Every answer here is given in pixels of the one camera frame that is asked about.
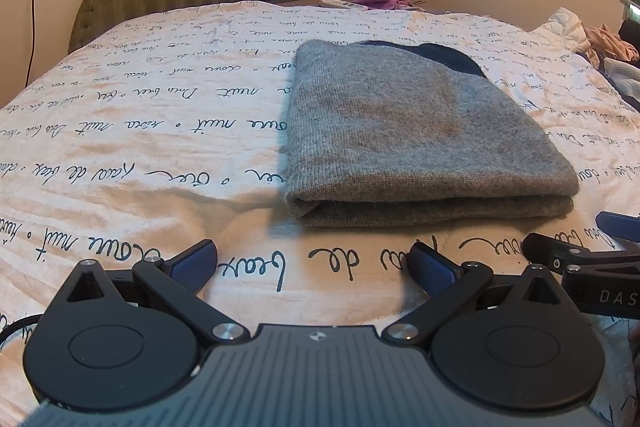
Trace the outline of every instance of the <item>bedspread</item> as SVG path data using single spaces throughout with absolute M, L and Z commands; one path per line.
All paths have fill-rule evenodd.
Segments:
M 437 42 L 469 55 L 487 76 L 478 81 L 507 93 L 572 163 L 575 210 L 548 221 L 302 229 L 282 202 L 283 115 L 292 59 L 308 39 Z M 130 267 L 203 238 L 216 243 L 219 266 L 200 296 L 251 330 L 259 321 L 383 327 L 423 302 L 404 264 L 416 238 L 497 273 L 524 269 L 519 241 L 533 231 L 617 248 L 594 217 L 640 212 L 640 115 L 583 58 L 491 18 L 261 2 L 187 8 L 117 26 L 0 110 L 0 197 L 0 328 L 42 312 L 81 259 Z M 22 344 L 0 354 L 0 425 L 36 405 Z M 630 353 L 609 344 L 619 355 L 603 382 L 619 380 L 618 393 L 594 407 L 622 425 L 635 410 Z

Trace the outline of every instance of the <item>gray knit fabric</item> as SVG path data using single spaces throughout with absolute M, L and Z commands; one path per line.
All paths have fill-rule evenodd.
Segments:
M 287 118 L 290 212 L 316 227 L 559 216 L 578 178 L 500 89 L 386 46 L 309 41 Z

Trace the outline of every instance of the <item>power cord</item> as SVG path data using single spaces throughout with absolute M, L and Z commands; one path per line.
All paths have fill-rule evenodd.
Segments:
M 27 70 L 27 81 L 24 83 L 26 89 L 29 86 L 29 77 L 31 76 L 31 65 L 33 64 L 33 55 L 36 51 L 36 0 L 31 0 L 31 58 L 29 60 L 29 69 Z

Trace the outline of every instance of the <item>black cable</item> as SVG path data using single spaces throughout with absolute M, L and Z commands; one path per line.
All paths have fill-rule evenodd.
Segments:
M 34 324 L 37 324 L 38 321 L 40 320 L 40 317 L 42 317 L 42 314 L 40 314 L 40 315 L 31 315 L 30 317 L 25 317 L 23 319 L 19 319 L 19 320 L 15 321 L 14 323 L 9 324 L 6 327 L 4 327 L 4 329 L 2 331 L 0 331 L 0 347 L 2 347 L 2 344 L 4 344 L 12 334 L 17 333 L 22 328 L 25 328 L 27 326 L 33 326 Z
M 33 55 L 36 51 L 36 0 L 31 0 L 31 59 L 29 60 L 29 69 L 27 70 L 27 81 L 24 83 L 26 89 L 29 86 L 29 77 L 31 75 L 31 65 L 33 64 Z

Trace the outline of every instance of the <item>silver bolt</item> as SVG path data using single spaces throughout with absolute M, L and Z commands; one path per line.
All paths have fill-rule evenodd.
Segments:
M 213 336 L 223 341 L 233 341 L 244 333 L 244 328 L 240 324 L 224 322 L 218 324 L 211 330 Z
M 418 328 L 407 323 L 391 324 L 386 332 L 390 337 L 403 341 L 410 341 L 418 336 Z

